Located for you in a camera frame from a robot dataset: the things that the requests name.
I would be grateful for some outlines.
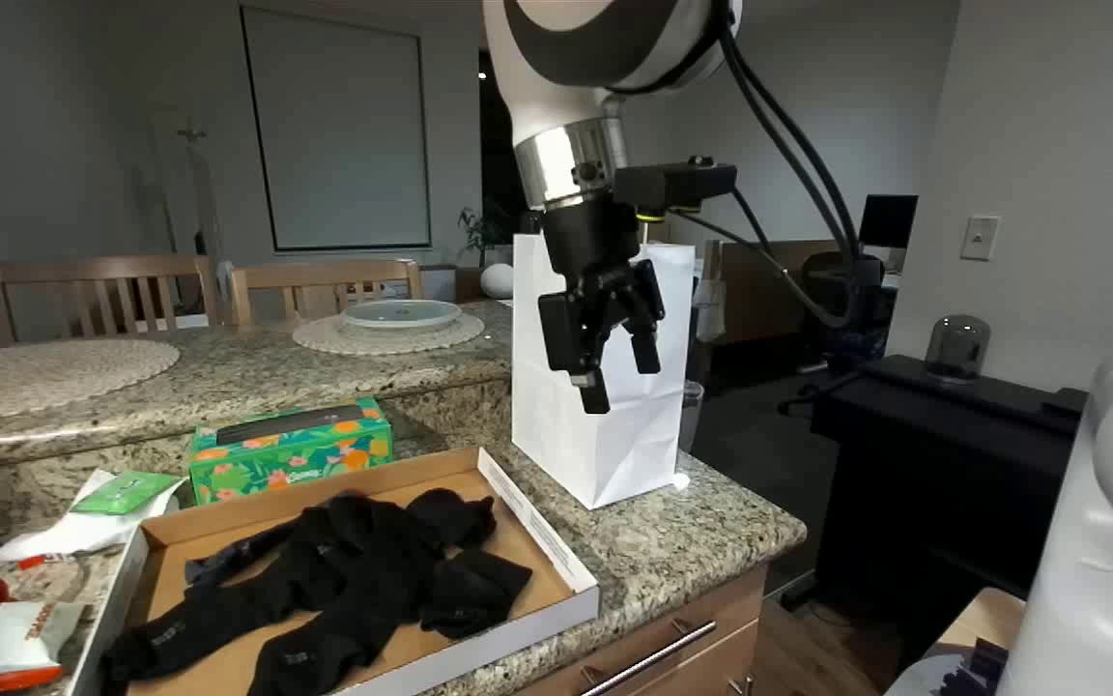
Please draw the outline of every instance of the cardboard box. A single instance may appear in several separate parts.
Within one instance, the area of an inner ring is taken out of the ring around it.
[[[277,495],[231,501],[219,507],[197,507],[143,522],[143,530],[123,548],[108,608],[95,620],[83,659],[72,673],[72,693],[101,693],[95,666],[108,642],[123,626],[153,620],[182,601],[185,560],[207,559],[247,534],[277,526],[297,511],[331,501],[335,492],[409,503],[429,486],[447,486],[463,501],[496,495],[499,530],[484,548],[533,570],[533,575],[516,595],[508,624],[463,642],[447,642],[422,626],[401,626],[381,659],[351,673],[341,693],[422,693],[600,617],[593,575],[560,543],[546,516],[515,486],[515,479],[488,452],[435,452],[401,462],[392,468],[315,479]],[[302,626],[304,620],[310,617],[292,617],[287,624],[242,636],[192,669],[166,681],[130,686],[130,693],[247,693],[260,647]]]
[[[185,462],[192,501],[206,507],[389,464],[392,431],[378,403],[359,395],[355,405],[341,412],[199,431]]]

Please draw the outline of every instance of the wall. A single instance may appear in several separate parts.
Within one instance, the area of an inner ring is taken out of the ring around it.
[[[1113,341],[1113,4],[966,0],[890,348],[950,310],[994,324],[985,373],[1086,386]],[[994,262],[963,262],[995,214]]]
[[[477,102],[474,49],[477,4],[472,0],[253,0],[297,15],[401,28],[422,34],[425,55],[425,137],[429,137],[429,208],[432,249],[404,256],[457,258],[463,234],[457,214],[477,208]],[[240,4],[235,0],[153,0],[112,4],[112,34],[119,48],[119,102],[130,107],[130,163],[166,191],[179,243],[192,229],[212,229],[207,251],[231,262],[275,258],[261,172],[253,149],[252,88],[242,67]],[[197,185],[188,182],[185,153],[172,131],[206,131],[197,159],[207,172],[212,225],[197,217]]]
[[[864,193],[922,182],[953,11],[953,0],[745,0],[739,43],[821,153],[852,217]],[[774,240],[828,240],[724,67],[676,98],[633,105],[627,125],[642,129],[633,163],[713,155],[739,165]],[[729,200],[709,200],[708,217],[745,234]]]
[[[0,0],[0,258],[139,243],[95,0]]]

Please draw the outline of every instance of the whiteboard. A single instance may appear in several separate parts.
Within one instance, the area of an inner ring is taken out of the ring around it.
[[[277,251],[425,249],[422,38],[242,7]]]

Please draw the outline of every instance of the wall switch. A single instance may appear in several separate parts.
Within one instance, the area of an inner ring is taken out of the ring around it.
[[[989,262],[1000,217],[975,214],[957,243],[957,258]]]

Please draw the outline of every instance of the white paper bag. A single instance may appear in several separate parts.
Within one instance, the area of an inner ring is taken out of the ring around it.
[[[563,280],[551,274],[539,238],[515,238],[515,446],[584,507],[666,486],[676,472],[695,251],[644,243],[642,258],[651,262],[666,297],[662,373],[637,377],[631,333],[618,324],[600,363],[611,413],[584,413],[569,373],[548,373],[537,310]]]

